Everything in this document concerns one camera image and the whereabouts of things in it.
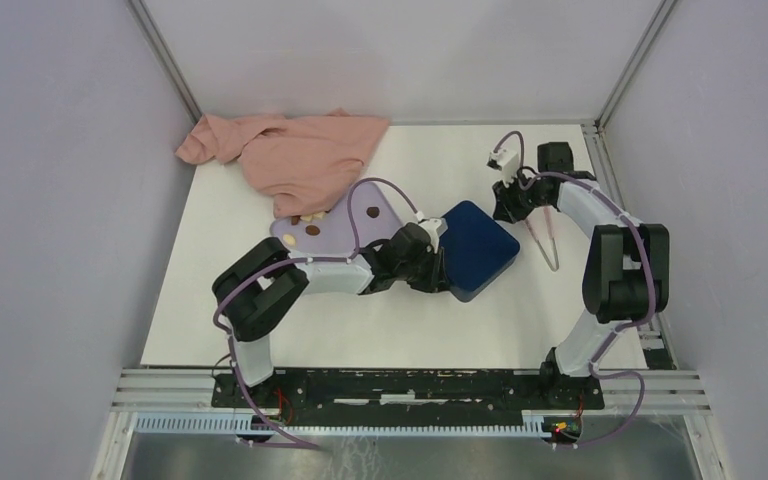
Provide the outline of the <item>dark blue box lid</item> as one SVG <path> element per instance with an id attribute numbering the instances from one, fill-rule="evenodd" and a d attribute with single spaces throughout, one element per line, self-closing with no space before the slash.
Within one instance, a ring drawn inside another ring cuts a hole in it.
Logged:
<path id="1" fill-rule="evenodd" d="M 475 299 L 515 261 L 519 241 L 475 203 L 464 200 L 442 219 L 440 237 L 449 291 L 463 303 Z"/>

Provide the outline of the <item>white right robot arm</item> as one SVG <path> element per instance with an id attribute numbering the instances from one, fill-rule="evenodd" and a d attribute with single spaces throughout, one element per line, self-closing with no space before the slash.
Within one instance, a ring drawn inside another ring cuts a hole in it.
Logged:
<path id="1" fill-rule="evenodd" d="M 627 330 L 651 321 L 669 298 L 670 238 L 662 224 L 645 223 L 611 200 L 595 176 L 574 166 L 570 145 L 537 148 L 537 166 L 496 145 L 488 167 L 493 217 L 514 224 L 535 210 L 552 207 L 586 234 L 590 246 L 582 279 L 584 310 L 567 337 L 542 362 L 540 400 L 562 408 L 598 379 L 602 358 Z"/>

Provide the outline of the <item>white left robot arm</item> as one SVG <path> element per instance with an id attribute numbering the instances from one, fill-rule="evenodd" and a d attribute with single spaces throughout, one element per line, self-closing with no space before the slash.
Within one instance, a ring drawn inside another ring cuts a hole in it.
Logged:
<path id="1" fill-rule="evenodd" d="M 215 326 L 229 342 L 235 392 L 250 407 L 274 394 L 269 336 L 304 295 L 371 295 L 403 282 L 423 293 L 448 290 L 441 218 L 409 222 L 389 239 L 347 257 L 313 256 L 285 247 L 276 237 L 259 242 L 213 283 Z"/>

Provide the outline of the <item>lilac plastic tray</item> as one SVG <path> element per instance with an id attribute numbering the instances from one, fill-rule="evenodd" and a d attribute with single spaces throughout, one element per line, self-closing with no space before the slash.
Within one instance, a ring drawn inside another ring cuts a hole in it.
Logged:
<path id="1" fill-rule="evenodd" d="M 355 230 L 360 246 L 364 247 L 376 240 L 390 239 L 403 225 L 377 183 L 364 183 L 353 192 L 355 229 L 349 219 L 347 200 L 348 196 L 344 196 L 327 212 L 277 219 L 270 225 L 270 235 L 290 250 L 315 257 L 346 257 L 356 249 Z M 368 217 L 369 207 L 378 207 L 380 215 Z"/>

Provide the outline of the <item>pink handled metal tongs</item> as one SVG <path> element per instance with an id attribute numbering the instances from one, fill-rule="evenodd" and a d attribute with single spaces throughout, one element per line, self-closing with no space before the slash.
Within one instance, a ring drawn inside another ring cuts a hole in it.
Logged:
<path id="1" fill-rule="evenodd" d="M 554 224 L 552 220 L 552 213 L 548 207 L 542 207 L 540 211 L 542 213 L 544 222 L 547 243 L 544 243 L 539 237 L 538 232 L 535 229 L 534 222 L 531 218 L 527 218 L 524 221 L 525 228 L 537 246 L 546 266 L 551 272 L 558 272 L 560 270 L 560 258 L 557 248 Z"/>

